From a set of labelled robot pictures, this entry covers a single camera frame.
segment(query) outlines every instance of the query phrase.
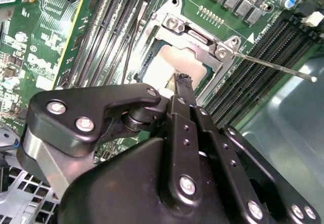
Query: black metal bracket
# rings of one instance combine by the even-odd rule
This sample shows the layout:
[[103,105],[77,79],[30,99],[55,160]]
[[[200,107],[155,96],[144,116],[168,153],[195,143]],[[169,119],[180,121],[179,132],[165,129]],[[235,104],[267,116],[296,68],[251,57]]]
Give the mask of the black metal bracket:
[[[42,163],[41,170],[52,187],[60,188],[63,199],[59,223],[83,219],[84,223],[91,223],[89,216],[107,220],[107,211],[120,201],[121,206],[132,209],[128,221],[138,223],[164,223],[168,219],[172,223],[210,223],[217,221],[217,217],[221,217],[221,223],[320,223],[313,207],[235,129],[228,127],[219,132],[211,116],[196,105],[190,83],[190,77],[175,75],[175,95],[171,99],[161,97],[147,84],[51,91],[32,98],[18,155],[21,162],[32,159]],[[63,105],[64,112],[50,111],[48,106],[52,102]],[[90,130],[80,130],[76,121],[81,118],[91,120]],[[91,152],[98,142],[134,136],[141,130],[150,131],[151,139],[94,167]],[[206,154],[208,164],[199,151]],[[42,153],[51,161],[42,158]],[[246,171],[242,160],[249,164]],[[150,163],[147,169],[126,169]],[[130,192],[133,185],[128,177],[134,178],[134,171],[139,171],[143,178],[135,181],[138,193]],[[56,176],[65,181],[66,188]],[[257,195],[251,178],[269,189],[270,197],[265,202]],[[75,186],[85,194],[84,201],[109,202],[109,207],[104,206],[103,211],[85,208],[76,217],[75,210],[67,204],[68,198],[79,198],[77,191],[71,190]],[[121,198],[116,193],[129,196]],[[142,203],[144,199],[151,205]],[[142,204],[130,206],[129,201]],[[204,208],[213,212],[209,207],[215,208],[215,203],[222,205],[217,213],[201,216]],[[306,209],[300,211],[301,218],[292,211],[294,205],[308,207],[316,218],[310,218]],[[138,216],[142,213],[138,208],[143,206],[153,212],[149,222]],[[111,221],[123,223],[118,219]]]

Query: green circuit board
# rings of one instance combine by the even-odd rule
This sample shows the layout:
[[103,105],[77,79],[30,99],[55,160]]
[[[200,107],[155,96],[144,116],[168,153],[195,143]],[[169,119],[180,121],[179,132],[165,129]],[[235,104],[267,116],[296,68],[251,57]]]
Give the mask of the green circuit board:
[[[2,23],[0,43],[0,121],[18,134],[22,133],[24,117],[31,97],[43,90],[60,87],[77,86],[77,76],[88,61],[87,56],[98,36],[89,33],[98,31],[107,15],[111,15],[109,24],[103,30],[103,40],[89,65],[84,81],[91,80],[96,68],[102,64],[103,69],[97,73],[97,83],[103,85],[104,78],[112,66],[111,84],[120,83],[123,63],[115,63],[118,52],[125,52],[132,21],[136,19],[144,0],[15,0],[11,19]],[[158,10],[167,0],[151,0],[141,22],[141,29],[150,19],[152,12]],[[257,0],[249,0],[251,7]],[[255,24],[248,24],[242,17],[234,14],[234,9],[227,9],[223,3],[215,0],[182,0],[182,15],[195,22],[210,34],[225,40],[237,35],[242,40],[240,52],[249,53],[263,34],[270,28],[283,11],[278,0],[262,0],[258,8],[262,16]],[[112,14],[107,12],[109,5],[115,5]],[[126,22],[119,25],[119,19],[126,17]],[[105,45],[111,49],[105,53]]]

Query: blue component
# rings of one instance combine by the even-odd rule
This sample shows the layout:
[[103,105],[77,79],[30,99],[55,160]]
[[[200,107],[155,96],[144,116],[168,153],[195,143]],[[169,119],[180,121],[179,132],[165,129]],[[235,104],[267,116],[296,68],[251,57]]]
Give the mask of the blue component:
[[14,143],[14,148],[17,148],[19,146],[19,141],[16,140],[16,142]]
[[293,6],[295,6],[296,1],[295,0],[288,0],[287,4],[287,8],[291,9]]

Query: black plastic part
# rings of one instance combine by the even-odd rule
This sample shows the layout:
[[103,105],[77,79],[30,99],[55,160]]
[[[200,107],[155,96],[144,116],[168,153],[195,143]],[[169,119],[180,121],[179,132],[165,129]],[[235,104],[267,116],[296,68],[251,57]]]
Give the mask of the black plastic part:
[[196,106],[196,99],[194,98],[192,80],[187,74],[177,74],[174,76],[175,94],[180,95],[190,106]]
[[[233,143],[234,149],[246,163],[246,173],[261,187],[264,203],[278,223],[301,223],[291,206],[297,205],[303,212],[302,223],[321,223],[320,216],[311,205],[282,177],[275,168],[233,127],[221,130]],[[311,219],[304,207],[311,207],[316,219]]]
[[165,141],[146,142],[77,178],[65,192],[58,224],[227,224],[207,158],[199,156],[204,201],[191,213],[175,215],[159,197]]
[[[196,125],[190,120],[189,104],[178,95],[171,98],[167,114],[160,196],[171,211],[184,215],[197,208],[202,199]],[[192,195],[180,188],[182,176],[193,181],[195,192]]]
[[9,188],[9,165],[3,156],[0,156],[0,193]]
[[[66,112],[50,113],[46,106],[52,101],[63,103]],[[36,137],[67,155],[82,157],[94,150],[105,132],[106,119],[120,119],[134,106],[156,106],[159,102],[158,92],[143,83],[41,92],[30,101],[26,123]],[[75,121],[82,117],[93,121],[95,128],[91,132],[76,127]]]
[[[197,123],[199,147],[210,160],[230,220],[233,223],[271,223],[271,217],[260,203],[231,142],[219,134],[212,117],[202,107],[196,106],[192,117]],[[251,214],[249,201],[259,206],[262,219]]]
[[302,4],[298,5],[294,14],[298,17],[304,18],[310,16],[319,8],[315,0],[305,0]]

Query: ram slot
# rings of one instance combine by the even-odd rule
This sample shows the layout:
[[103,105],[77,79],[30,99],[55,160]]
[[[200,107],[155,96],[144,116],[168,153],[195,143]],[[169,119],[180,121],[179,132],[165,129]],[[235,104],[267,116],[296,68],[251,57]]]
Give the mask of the ram slot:
[[[261,41],[256,44],[252,52],[249,54],[250,56],[260,58],[263,51],[265,51],[273,41],[282,33],[282,31],[288,26],[288,22],[284,22],[283,20],[276,22],[274,26],[270,28],[270,30],[265,34],[265,36],[261,39]],[[212,96],[210,102],[206,106],[206,110],[210,113],[216,111],[219,105],[227,98],[228,95],[231,94],[231,91],[234,89],[234,86],[240,83],[242,77],[246,75],[256,64],[251,63],[249,61],[242,61],[238,68],[235,70],[231,78],[229,78],[229,82],[227,82],[220,91]]]
[[[308,50],[312,47],[313,43],[311,41],[302,44],[301,49],[298,48],[298,53],[296,53],[289,64],[287,64],[287,67],[292,67],[294,66],[295,62],[300,60],[307,52]],[[249,113],[250,110],[252,110],[259,102],[259,99],[264,97],[268,92],[271,90],[273,85],[278,83],[280,79],[284,75],[280,72],[277,71],[268,81],[266,84],[264,84],[258,91],[258,95],[252,98],[249,102],[247,102],[248,107],[242,107],[239,109],[235,114],[232,116],[229,116],[225,118],[220,124],[231,124],[231,125],[237,125],[243,117]]]
[[[274,56],[277,52],[280,51],[280,49],[283,48],[283,45],[294,38],[294,35],[296,34],[295,29],[287,29],[284,32],[281,33],[280,38],[273,41],[270,47],[267,47],[262,52],[262,56],[259,56],[259,58],[262,58],[266,61],[272,62]],[[276,60],[276,64],[280,64],[283,61]],[[246,76],[244,79],[242,79],[239,83],[236,84],[236,86],[231,90],[231,94],[226,98],[229,104],[222,103],[221,106],[219,105],[217,111],[214,109],[213,112],[217,112],[213,119],[217,122],[220,117],[222,117],[235,103],[236,101],[246,93],[246,89],[252,84],[257,82],[257,78],[259,77],[259,74],[262,72],[262,70],[265,69],[265,66],[259,65],[259,64],[252,64],[252,69],[249,69],[249,73],[246,73]]]
[[[281,52],[277,53],[272,58],[272,60],[278,61],[278,63],[276,64],[289,68],[292,65],[294,65],[291,63],[291,61],[296,62],[296,60],[292,60],[292,55],[296,54],[299,51],[299,49],[304,45],[305,40],[307,40],[301,34],[297,35],[296,37],[290,37],[290,39],[293,39],[294,43],[289,43],[288,46],[286,45],[284,48],[281,49]],[[280,71],[263,67],[255,76],[255,78],[250,82],[250,84],[245,87],[244,91],[237,97],[235,103],[232,103],[226,109],[226,111],[222,111],[218,114],[218,117],[215,119],[215,122],[219,125],[223,125],[230,122],[234,117],[233,115],[236,115],[236,113],[239,110],[241,111],[242,109],[247,108],[249,103],[252,103],[253,99],[258,97],[258,91],[260,90],[260,88],[263,88],[265,83],[268,83],[269,85],[270,78],[274,74],[278,73],[282,76],[284,75]]]
[[77,57],[74,61],[71,73],[69,74],[68,81],[69,83],[73,82],[73,78],[77,76],[77,79],[80,78],[85,71],[89,69],[92,61],[87,60],[87,57],[95,45],[96,34],[100,28],[100,25],[105,18],[110,4],[113,0],[99,0],[97,8],[94,12],[94,15],[91,19],[89,29],[87,34],[81,44]]
[[[106,45],[104,55],[102,56],[99,62],[99,66],[96,68],[95,73],[92,76],[90,86],[99,85],[99,84],[106,85],[107,81],[110,81],[112,79],[114,72],[118,68],[118,62],[115,59],[116,52],[120,49],[121,42],[125,39],[125,38],[120,39],[119,36],[121,35],[122,30],[126,31],[123,35],[124,37],[129,35],[129,31],[131,30],[132,25],[134,24],[134,20],[136,20],[137,14],[139,12],[139,5],[140,5],[140,0],[129,0],[129,2],[127,3],[127,8],[125,9],[125,12],[123,13],[120,21],[118,22],[117,28],[114,31],[111,40]],[[136,8],[136,11],[133,15],[133,21],[127,24],[127,21],[129,21],[129,17],[134,11],[134,8]],[[103,73],[106,75],[106,79],[102,83],[99,81],[99,79]]]
[[101,51],[112,36],[112,32],[116,27],[121,13],[125,9],[123,2],[125,2],[125,0],[113,0],[109,6],[109,11],[105,15],[105,18],[101,23],[99,31],[96,35],[94,46],[86,58],[89,62],[88,66],[83,70],[83,73],[78,78],[78,86],[87,86],[89,74],[97,67],[97,61],[99,61],[100,56],[102,55]]

